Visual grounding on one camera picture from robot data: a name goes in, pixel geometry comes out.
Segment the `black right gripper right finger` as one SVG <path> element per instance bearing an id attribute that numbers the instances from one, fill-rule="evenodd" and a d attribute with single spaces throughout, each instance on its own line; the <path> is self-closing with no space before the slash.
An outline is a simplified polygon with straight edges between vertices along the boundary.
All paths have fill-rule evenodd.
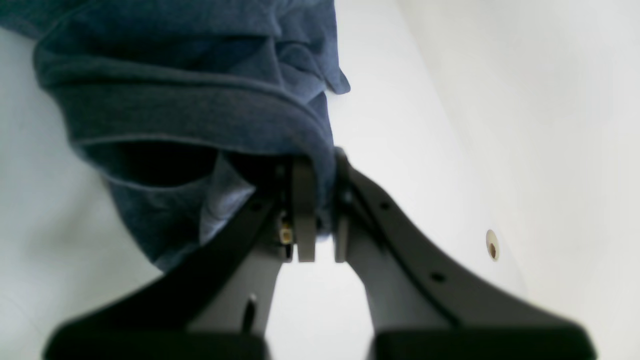
<path id="1" fill-rule="evenodd" d="M 334 259 L 363 283 L 370 360 L 594 360 L 582 326 L 475 275 L 334 151 Z"/>

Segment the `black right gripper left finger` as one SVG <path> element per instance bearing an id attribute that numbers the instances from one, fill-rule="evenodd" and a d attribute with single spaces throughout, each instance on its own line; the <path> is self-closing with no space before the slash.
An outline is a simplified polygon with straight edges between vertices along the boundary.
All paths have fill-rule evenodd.
<path id="1" fill-rule="evenodd" d="M 162 278 L 61 326 L 46 360 L 267 360 L 282 264 L 311 263 L 316 176 L 304 157 L 277 162 L 224 229 Z"/>

